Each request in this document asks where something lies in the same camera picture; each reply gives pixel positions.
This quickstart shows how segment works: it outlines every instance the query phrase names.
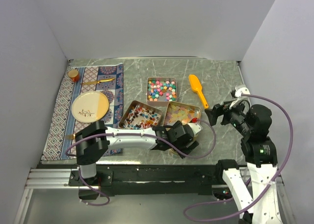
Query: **small cup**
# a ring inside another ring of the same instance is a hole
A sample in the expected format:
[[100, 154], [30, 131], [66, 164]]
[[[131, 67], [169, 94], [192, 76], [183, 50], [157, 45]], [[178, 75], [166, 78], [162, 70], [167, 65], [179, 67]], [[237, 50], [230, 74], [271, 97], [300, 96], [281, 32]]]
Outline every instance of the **small cup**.
[[79, 72], [76, 69], [69, 71], [68, 76], [73, 82], [77, 82], [79, 80]]

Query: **gold knife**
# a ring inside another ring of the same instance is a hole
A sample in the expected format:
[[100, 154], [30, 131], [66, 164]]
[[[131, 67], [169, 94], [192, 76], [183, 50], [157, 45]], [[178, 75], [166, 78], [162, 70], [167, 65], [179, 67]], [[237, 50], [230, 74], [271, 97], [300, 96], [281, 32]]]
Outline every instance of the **gold knife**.
[[92, 84], [98, 84], [98, 83], [105, 83], [105, 82], [110, 82], [115, 80], [116, 78], [108, 78], [104, 80], [98, 80], [98, 81], [92, 81], [92, 82], [87, 82], [87, 83], [81, 83], [81, 85], [92, 85]]

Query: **cable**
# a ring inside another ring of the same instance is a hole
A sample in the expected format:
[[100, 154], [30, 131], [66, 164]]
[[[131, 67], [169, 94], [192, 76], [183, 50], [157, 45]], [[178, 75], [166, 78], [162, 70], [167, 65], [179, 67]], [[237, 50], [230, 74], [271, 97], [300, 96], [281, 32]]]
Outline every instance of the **cable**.
[[[154, 135], [148, 135], [148, 134], [144, 134], [143, 136], [153, 137], [153, 138], [155, 138], [155, 139], [158, 139], [158, 140], [160, 140], [160, 141], [166, 143], [167, 145], [169, 145], [169, 146], [172, 147], [173, 149], [175, 149], [178, 153], [180, 153], [180, 154], [182, 154], [182, 155], [184, 155], [184, 156], [186, 156], [186, 157], [188, 157], [188, 158], [192, 158], [192, 159], [201, 159], [201, 158], [204, 158], [204, 157], [206, 157], [207, 155], [209, 155], [209, 154], [214, 150], [215, 145], [216, 145], [216, 132], [215, 132], [215, 130], [213, 129], [213, 127], [212, 127], [208, 122], [206, 122], [206, 121], [204, 121], [204, 120], [201, 120], [201, 119], [198, 119], [197, 121], [201, 121], [201, 122], [205, 123], [206, 125], [208, 125], [208, 126], [211, 128], [212, 133], [213, 133], [213, 137], [214, 137], [214, 138], [213, 138], [213, 143], [212, 143], [212, 146], [211, 146], [209, 152], [207, 152], [207, 153], [206, 153], [205, 155], [203, 155], [203, 156], [192, 157], [192, 156], [189, 156], [189, 155], [187, 155], [187, 154], [184, 154], [184, 153], [182, 153], [180, 150], [178, 150], [173, 144], [171, 144], [170, 142], [166, 141], [165, 139], [163, 139], [163, 138], [161, 138], [161, 137], [154, 136]], [[142, 136], [140, 133], [117, 133], [116, 135], [117, 135], [117, 136]], [[81, 143], [81, 142], [83, 142], [83, 141], [86, 141], [86, 140], [90, 140], [90, 139], [95, 138], [95, 137], [107, 137], [107, 136], [114, 136], [114, 134], [113, 134], [113, 133], [112, 133], [112, 134], [110, 134], [110, 133], [102, 133], [102, 134], [92, 135], [92, 136], [83, 138], [83, 139], [81, 139], [81, 140], [75, 142], [74, 144], [72, 144], [69, 148], [67, 148], [66, 151], [65, 151], [65, 154], [66, 154], [67, 156], [75, 156], [74, 154], [69, 154], [68, 152], [69, 152], [73, 147], [77, 146], [79, 143]], [[88, 202], [86, 202], [85, 200], [82, 200], [82, 202], [83, 202], [83, 203], [86, 203], [87, 205], [91, 205], [91, 206], [104, 206], [104, 205], [107, 205], [107, 204], [110, 202], [109, 196], [108, 196], [107, 194], [101, 192], [100, 190], [97, 190], [97, 189], [91, 187], [90, 185], [88, 185], [88, 184], [84, 181], [84, 179], [83, 179], [83, 177], [82, 177], [82, 174], [81, 174], [81, 172], [80, 172], [80, 169], [78, 169], [78, 170], [79, 170], [79, 171], [78, 171], [79, 178], [81, 179], [82, 183], [83, 183], [85, 186], [87, 186], [87, 187], [90, 188], [91, 190], [97, 192], [98, 194], [105, 196], [105, 197], [108, 199], [108, 201], [107, 201], [106, 203], [100, 203], [100, 204], [88, 203]]]
[[81, 179], [81, 181], [83, 182], [83, 184], [84, 184], [85, 186], [87, 186], [87, 187], [90, 188], [91, 190], [95, 191], [96, 193], [98, 193], [98, 194], [100, 194], [100, 195], [102, 195], [102, 196], [105, 196], [105, 197], [108, 199], [106, 203], [89, 203], [89, 202], [86, 202], [85, 200], [82, 200], [82, 202], [85, 203], [85, 204], [87, 204], [87, 205], [91, 205], [91, 206], [104, 206], [104, 205], [109, 204], [109, 202], [110, 202], [109, 196], [108, 196], [107, 194], [101, 192], [100, 190], [97, 190], [97, 189], [91, 187], [90, 185], [88, 185], [88, 184], [86, 183], [86, 181], [84, 181], [84, 179], [83, 179], [83, 177], [82, 177], [82, 174], [81, 174], [81, 172], [80, 172], [80, 169], [78, 169], [78, 170], [79, 170], [79, 171], [78, 171], [79, 178]]
[[[276, 178], [279, 176], [279, 174], [281, 173], [281, 171], [284, 169], [284, 167], [286, 166], [287, 162], [288, 162], [288, 159], [290, 157], [290, 154], [291, 154], [291, 150], [292, 150], [292, 143], [293, 143], [293, 125], [292, 125], [292, 121], [290, 119], [290, 116], [289, 114], [287, 113], [287, 111], [281, 106], [279, 105], [278, 103], [276, 103], [275, 101], [273, 100], [270, 100], [268, 98], [265, 98], [265, 97], [262, 97], [262, 96], [257, 96], [257, 95], [248, 95], [248, 94], [242, 94], [242, 96], [247, 96], [247, 97], [253, 97], [253, 98], [257, 98], [257, 99], [261, 99], [261, 100], [265, 100], [265, 101], [268, 101], [272, 104], [274, 104], [275, 106], [277, 106], [283, 113], [284, 115], [286, 116], [287, 120], [288, 120], [288, 123], [289, 123], [289, 130], [290, 130], [290, 140], [289, 140], [289, 146], [288, 146], [288, 151], [287, 151], [287, 155], [282, 163], [282, 165], [280, 166], [280, 168], [277, 170], [277, 172], [275, 173], [275, 175], [270, 179], [270, 181], [275, 181]], [[229, 218], [233, 218], [235, 216], [239, 216], [240, 214], [246, 212], [247, 210], [249, 210], [251, 207], [253, 207], [257, 202], [259, 202], [259, 200], [264, 196], [264, 194], [268, 191], [268, 189], [270, 188], [270, 184], [268, 184], [265, 189], [260, 193], [260, 195], [250, 204], [248, 205], [247, 207], [243, 208], [242, 210], [238, 211], [238, 212], [235, 212], [233, 214], [230, 214], [230, 215], [227, 215], [227, 216], [224, 216], [224, 217], [219, 217], [219, 218], [212, 218], [212, 219], [196, 219], [196, 218], [193, 218], [193, 217], [190, 217], [186, 214], [186, 211], [188, 209], [191, 209], [193, 207], [196, 207], [196, 206], [200, 206], [201, 204], [199, 203], [196, 203], [194, 205], [191, 205], [189, 207], [187, 207], [186, 209], [184, 209], [183, 211], [183, 214], [184, 216], [191, 220], [191, 221], [194, 221], [194, 222], [215, 222], [215, 221], [222, 221], [222, 220], [226, 220], [226, 219], [229, 219]]]
[[72, 144], [69, 148], [66, 149], [65, 151], [65, 154], [67, 156], [75, 156], [74, 154], [69, 154], [68, 152], [75, 146], [77, 146], [78, 144], [82, 143], [83, 141], [86, 141], [86, 140], [90, 140], [90, 139], [93, 139], [95, 137], [112, 137], [112, 136], [146, 136], [146, 137], [152, 137], [152, 138], [155, 138], [155, 139], [158, 139], [164, 143], [166, 143], [167, 145], [169, 145], [171, 148], [173, 148], [174, 150], [176, 150], [179, 154], [182, 154], [183, 156], [185, 157], [188, 157], [188, 158], [191, 158], [191, 159], [201, 159], [201, 158], [204, 158], [206, 156], [208, 156], [215, 148], [215, 145], [216, 145], [216, 132], [215, 130], [213, 129], [213, 127], [209, 124], [209, 122], [206, 122], [204, 120], [201, 120], [201, 119], [198, 119], [197, 121], [200, 121], [200, 122], [203, 122], [205, 123], [206, 125], [208, 125], [211, 130], [212, 130], [212, 133], [213, 133], [213, 143], [212, 143], [212, 146], [209, 150], [209, 152], [207, 152], [205, 155], [202, 155], [202, 156], [196, 156], [196, 157], [193, 157], [193, 156], [190, 156], [188, 154], [184, 154], [183, 152], [181, 152], [179, 149], [177, 149], [172, 143], [166, 141], [165, 139], [161, 138], [161, 137], [158, 137], [158, 136], [154, 136], [154, 135], [149, 135], [149, 134], [140, 134], [140, 133], [117, 133], [116, 135], [114, 135], [113, 133], [101, 133], [101, 134], [96, 134], [96, 135], [92, 135], [92, 136], [89, 136], [89, 137], [86, 137], [86, 138], [83, 138], [77, 142], [75, 142], [74, 144]]

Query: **gray marble surface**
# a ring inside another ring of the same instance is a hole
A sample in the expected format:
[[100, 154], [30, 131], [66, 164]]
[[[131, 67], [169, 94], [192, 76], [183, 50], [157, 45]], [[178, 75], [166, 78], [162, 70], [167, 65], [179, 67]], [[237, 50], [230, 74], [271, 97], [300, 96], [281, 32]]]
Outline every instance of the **gray marble surface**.
[[[148, 77], [173, 77], [177, 80], [178, 102], [203, 108], [198, 95], [189, 84], [188, 75], [195, 74], [203, 87], [203, 94], [212, 107], [214, 104], [231, 100], [230, 90], [242, 84], [241, 75], [235, 61], [213, 61], [199, 58], [121, 58], [121, 59], [77, 59], [70, 62], [74, 66], [101, 66], [122, 62], [124, 69], [124, 110], [133, 100], [146, 102]], [[165, 114], [167, 107], [158, 107]], [[202, 110], [201, 118], [208, 120]], [[240, 148], [240, 134], [231, 126], [214, 126], [217, 143], [213, 152], [202, 159], [181, 159], [169, 151], [148, 151], [142, 149], [124, 149], [123, 154], [102, 157], [100, 164], [147, 164], [147, 165], [208, 165], [216, 164], [219, 159], [235, 159], [244, 164]], [[207, 125], [197, 137], [200, 145], [191, 156], [200, 156], [209, 151], [213, 135]], [[54, 164], [74, 163], [73, 160], [51, 161]]]

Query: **orange scoop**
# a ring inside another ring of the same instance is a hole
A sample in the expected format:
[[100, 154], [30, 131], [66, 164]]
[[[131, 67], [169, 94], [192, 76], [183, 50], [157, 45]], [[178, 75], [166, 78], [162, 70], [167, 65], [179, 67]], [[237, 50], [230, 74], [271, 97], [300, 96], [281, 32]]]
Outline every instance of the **orange scoop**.
[[202, 85], [200, 83], [200, 80], [198, 80], [198, 78], [193, 74], [190, 74], [188, 76], [188, 79], [190, 81], [192, 90], [198, 94], [198, 97], [200, 97], [204, 108], [208, 109], [209, 105], [205, 99], [205, 96], [202, 93]]

